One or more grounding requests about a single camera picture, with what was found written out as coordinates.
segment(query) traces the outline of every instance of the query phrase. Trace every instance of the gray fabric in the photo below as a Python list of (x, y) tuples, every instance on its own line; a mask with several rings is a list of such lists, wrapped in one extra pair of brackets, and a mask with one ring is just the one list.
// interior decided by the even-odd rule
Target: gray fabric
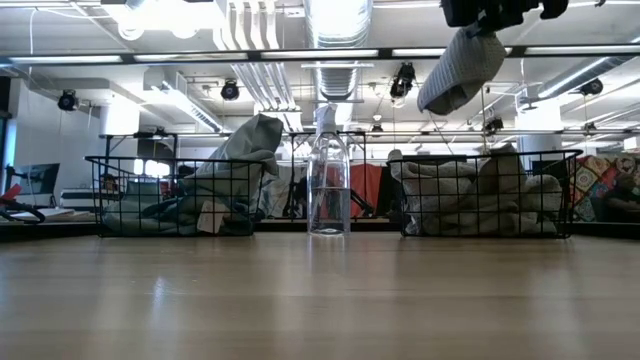
[(418, 94), (418, 109), (448, 115), (492, 80), (507, 53), (495, 33), (468, 38), (459, 29)]
[[(280, 120), (256, 115), (234, 132), (209, 159), (260, 161), (264, 163), (266, 172), (277, 175), (275, 152), (280, 145), (282, 130)], [(224, 217), (225, 223), (239, 224), (249, 230), (252, 225), (250, 219), (241, 213), (247, 213), (260, 186), (261, 175), (262, 166), (259, 164), (205, 163), (194, 175), (181, 182), (185, 196), (164, 202), (156, 201), (155, 196), (142, 196), (153, 199), (145, 202), (140, 201), (136, 189), (127, 189), (127, 196), (121, 202), (105, 209), (103, 222), (114, 231), (131, 235), (174, 233), (178, 229), (181, 234), (193, 234), (197, 232), (195, 224), (202, 205), (207, 200), (214, 200), (229, 211)]]
[[(477, 173), (475, 162), (391, 163), (391, 176), (402, 179), (409, 195), (405, 211), (412, 222), (406, 231), (445, 236), (556, 232), (552, 222), (540, 223), (538, 218), (541, 212), (560, 210), (560, 183), (548, 175), (528, 178), (515, 149), (508, 145), (505, 151), (514, 156), (478, 163)], [(402, 154), (395, 150), (389, 158), (402, 159)]]

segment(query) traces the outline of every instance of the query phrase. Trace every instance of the glass bottle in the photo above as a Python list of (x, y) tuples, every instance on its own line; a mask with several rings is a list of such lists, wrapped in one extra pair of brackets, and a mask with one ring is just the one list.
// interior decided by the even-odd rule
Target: glass bottle
[(335, 105), (316, 110), (318, 137), (307, 168), (307, 230), (315, 235), (351, 231), (350, 164), (347, 147), (336, 134)]

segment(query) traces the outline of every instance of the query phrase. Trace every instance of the wall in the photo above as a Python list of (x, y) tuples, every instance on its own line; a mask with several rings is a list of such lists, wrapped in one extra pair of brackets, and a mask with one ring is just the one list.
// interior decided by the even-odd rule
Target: wall
[(98, 139), (101, 124), (98, 109), (92, 116), (85, 112), (64, 112), (56, 101), (29, 91), (21, 79), (12, 80), (10, 133), (15, 144), (5, 165), (26, 166), (60, 163), (54, 195), (59, 202), (63, 188), (90, 187), (91, 165), (85, 155), (104, 155), (104, 141)]

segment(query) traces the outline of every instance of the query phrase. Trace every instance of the colorful blanket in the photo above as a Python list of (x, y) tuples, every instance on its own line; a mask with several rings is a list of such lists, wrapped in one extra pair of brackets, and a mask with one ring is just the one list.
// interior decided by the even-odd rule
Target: colorful blanket
[(640, 158), (624, 154), (615, 156), (585, 156), (577, 159), (576, 169), (570, 172), (571, 191), (574, 196), (573, 218), (575, 221), (597, 222), (598, 212), (595, 206), (607, 191), (613, 189), (614, 181), (620, 173), (634, 176), (640, 184)]

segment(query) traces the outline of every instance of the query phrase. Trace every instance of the desk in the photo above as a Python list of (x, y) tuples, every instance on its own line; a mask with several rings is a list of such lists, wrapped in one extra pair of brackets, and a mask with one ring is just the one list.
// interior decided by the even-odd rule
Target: desk
[(1, 359), (622, 359), (640, 246), (610, 239), (0, 244)]

